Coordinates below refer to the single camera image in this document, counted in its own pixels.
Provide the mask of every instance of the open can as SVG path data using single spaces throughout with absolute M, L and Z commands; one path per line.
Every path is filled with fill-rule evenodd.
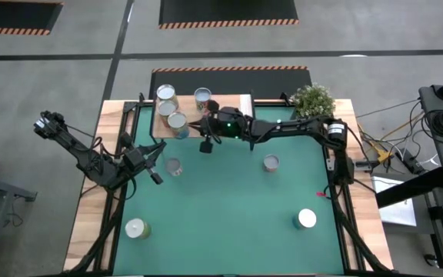
M 317 216 L 310 209 L 302 209 L 293 217 L 293 225 L 297 229 L 308 229 L 315 226 Z
M 131 239 L 146 239 L 152 233 L 152 227 L 142 219 L 131 219 L 125 229 L 126 235 Z
M 181 112 L 174 112 L 168 116 L 168 127 L 174 132 L 176 139 L 189 137 L 188 120 Z
M 168 159 L 165 163 L 165 169 L 172 176 L 179 176 L 182 173 L 181 161 L 176 158 Z
M 267 172 L 275 172 L 276 169 L 280 166 L 280 159 L 276 155 L 270 154 L 265 156 L 265 159 L 262 162 L 262 166 Z
M 168 127 L 168 117 L 173 114 L 177 108 L 178 106 L 172 100 L 164 100 L 158 103 L 157 111 L 165 127 Z
M 160 85 L 157 88 L 157 98 L 160 101 L 170 100 L 178 106 L 177 96 L 175 95 L 175 88 L 171 85 Z
M 196 108 L 198 112 L 205 113 L 208 105 L 208 100 L 212 98 L 212 92 L 207 88 L 198 88 L 194 92 L 194 99 L 196 101 Z

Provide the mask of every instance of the black floor mat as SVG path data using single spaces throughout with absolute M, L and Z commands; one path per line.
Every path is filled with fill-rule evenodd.
M 159 27 L 296 25 L 294 0 L 162 0 Z
M 282 92 L 293 95 L 297 88 L 311 85 L 306 66 L 245 66 L 214 68 L 158 68 L 152 73 L 149 98 L 160 85 L 169 84 L 177 95 L 194 95 L 197 88 L 213 94 L 246 94 L 254 99 L 278 99 Z
M 0 34 L 48 35 L 62 3 L 0 2 Z

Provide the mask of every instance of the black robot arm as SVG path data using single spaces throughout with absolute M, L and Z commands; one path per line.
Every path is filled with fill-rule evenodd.
M 241 139 L 251 144 L 267 142 L 269 139 L 308 135 L 316 142 L 335 154 L 335 172 L 333 181 L 353 183 L 353 161 L 346 154 L 348 125 L 341 119 L 326 115 L 313 118 L 267 122 L 243 115 L 237 108 L 223 107 L 210 111 L 197 122 L 189 124 L 199 131 L 205 141 L 201 143 L 200 151 L 212 151 L 211 139 L 221 143 L 219 137 Z
M 154 171 L 154 167 L 166 146 L 165 142 L 134 147 L 131 136 L 125 132 L 121 135 L 121 145 L 125 150 L 121 154 L 122 159 L 119 159 L 120 157 L 114 157 L 104 149 L 104 152 L 99 153 L 85 146 L 68 132 L 64 117 L 56 112 L 42 112 L 41 118 L 34 124 L 34 132 L 66 149 L 77 159 L 78 169 L 90 180 L 108 190 L 116 190 L 144 170 L 148 171 L 156 184 L 163 182 L 160 175 Z

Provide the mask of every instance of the potted plant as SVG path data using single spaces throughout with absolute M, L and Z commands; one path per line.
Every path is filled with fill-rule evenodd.
M 317 83 L 299 88 L 290 97 L 290 102 L 295 105 L 291 119 L 309 118 L 316 115 L 333 116 L 336 108 L 335 100 L 329 95 L 329 89 Z

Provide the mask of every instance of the gray floor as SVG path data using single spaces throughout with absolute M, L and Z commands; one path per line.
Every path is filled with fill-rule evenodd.
M 112 54 L 126 2 L 65 1 L 50 36 L 0 35 L 0 55 Z M 295 3 L 301 20 L 297 26 L 159 30 L 159 1 L 136 1 L 123 52 L 443 49 L 443 0 Z M 419 87 L 443 83 L 443 55 L 121 61 L 111 98 L 148 95 L 154 68 L 228 65 L 307 65 L 314 82 L 328 86 L 336 98 L 351 98 L 357 115 L 415 99 Z M 0 179 L 39 191 L 35 203 L 16 204 L 25 223 L 5 229 L 0 276 L 61 271 L 83 175 L 68 153 L 35 135 L 32 124 L 40 111 L 51 110 L 61 112 L 70 125 L 93 132 L 109 66 L 109 60 L 0 62 Z M 406 122 L 411 107 L 359 122 L 378 137 Z M 418 160 L 435 154 L 425 135 L 418 135 L 417 141 L 422 145 Z M 417 151 L 411 143 L 408 148 Z M 403 170 L 401 165 L 395 168 Z M 431 252 L 425 237 L 395 233 L 387 237 L 397 270 L 443 275 L 443 270 L 423 262 L 421 256 Z

